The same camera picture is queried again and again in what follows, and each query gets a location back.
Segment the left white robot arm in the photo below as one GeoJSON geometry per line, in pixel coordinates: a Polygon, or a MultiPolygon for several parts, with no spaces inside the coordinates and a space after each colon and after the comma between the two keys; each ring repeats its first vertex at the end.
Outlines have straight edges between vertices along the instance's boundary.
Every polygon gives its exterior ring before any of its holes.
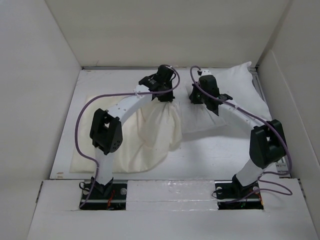
{"type": "Polygon", "coordinates": [[[115,152],[123,142],[123,124],[154,98],[173,100],[172,80],[179,74],[169,65],[160,65],[156,73],[142,78],[133,95],[120,100],[107,110],[97,109],[93,115],[90,138],[95,147],[95,159],[99,163],[95,182],[95,194],[107,198],[113,185],[113,162],[115,152]]]}

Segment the cream pillowcase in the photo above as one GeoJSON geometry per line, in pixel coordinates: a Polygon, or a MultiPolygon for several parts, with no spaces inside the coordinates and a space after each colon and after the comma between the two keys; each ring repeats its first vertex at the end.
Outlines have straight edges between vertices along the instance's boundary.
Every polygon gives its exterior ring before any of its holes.
{"type": "MultiPolygon", "coordinates": [[[[78,127],[78,145],[87,156],[96,158],[90,138],[94,112],[115,106],[124,97],[95,100],[84,111],[78,127]]],[[[114,153],[113,173],[132,174],[149,171],[173,151],[182,140],[181,104],[160,102],[157,98],[138,109],[122,127],[123,142],[114,153]]],[[[96,164],[74,150],[70,173],[93,173],[96,164]]]]}

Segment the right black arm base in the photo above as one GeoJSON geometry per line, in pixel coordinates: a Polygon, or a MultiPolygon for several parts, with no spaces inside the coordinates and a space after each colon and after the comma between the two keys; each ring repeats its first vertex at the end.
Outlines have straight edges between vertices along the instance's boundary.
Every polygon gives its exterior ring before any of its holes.
{"type": "Polygon", "coordinates": [[[216,180],[211,196],[217,200],[218,210],[263,210],[259,184],[243,188],[232,180],[216,180]]]}

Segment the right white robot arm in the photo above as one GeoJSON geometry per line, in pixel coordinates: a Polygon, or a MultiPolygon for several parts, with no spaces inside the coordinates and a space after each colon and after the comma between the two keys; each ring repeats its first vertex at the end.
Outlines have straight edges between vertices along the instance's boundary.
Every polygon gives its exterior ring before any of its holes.
{"type": "Polygon", "coordinates": [[[227,93],[221,93],[216,78],[209,70],[198,70],[189,95],[193,105],[204,105],[227,125],[249,134],[249,159],[226,186],[217,187],[218,199],[244,199],[254,194],[254,186],[267,173],[267,168],[288,154],[280,121],[266,120],[236,105],[227,93]]]}

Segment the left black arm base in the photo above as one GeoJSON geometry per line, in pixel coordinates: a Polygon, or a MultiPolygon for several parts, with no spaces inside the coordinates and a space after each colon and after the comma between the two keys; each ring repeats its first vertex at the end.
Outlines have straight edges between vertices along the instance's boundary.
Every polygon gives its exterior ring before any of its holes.
{"type": "Polygon", "coordinates": [[[91,188],[90,182],[80,182],[79,188],[82,191],[79,202],[79,209],[84,211],[122,211],[126,209],[128,182],[127,181],[113,181],[106,186],[100,186],[95,183],[88,200],[91,188]]]}

